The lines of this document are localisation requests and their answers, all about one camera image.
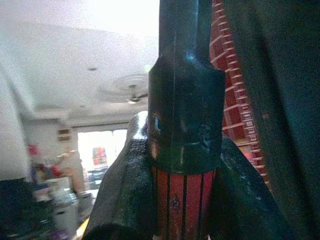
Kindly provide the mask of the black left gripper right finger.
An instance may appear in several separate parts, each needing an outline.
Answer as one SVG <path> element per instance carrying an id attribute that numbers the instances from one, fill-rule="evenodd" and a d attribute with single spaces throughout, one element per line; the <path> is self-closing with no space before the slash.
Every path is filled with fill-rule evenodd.
<path id="1" fill-rule="evenodd" d="M 293 239 L 293 232 L 263 178 L 226 135 L 222 137 L 212 193 L 210 239 Z"/>

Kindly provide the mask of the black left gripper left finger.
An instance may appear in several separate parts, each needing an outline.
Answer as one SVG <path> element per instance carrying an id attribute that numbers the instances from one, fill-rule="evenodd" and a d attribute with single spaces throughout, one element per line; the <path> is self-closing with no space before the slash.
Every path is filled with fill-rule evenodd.
<path id="1" fill-rule="evenodd" d="M 86 240 L 151 240 L 156 228 L 148 112 L 129 122 L 124 147 L 102 178 Z"/>

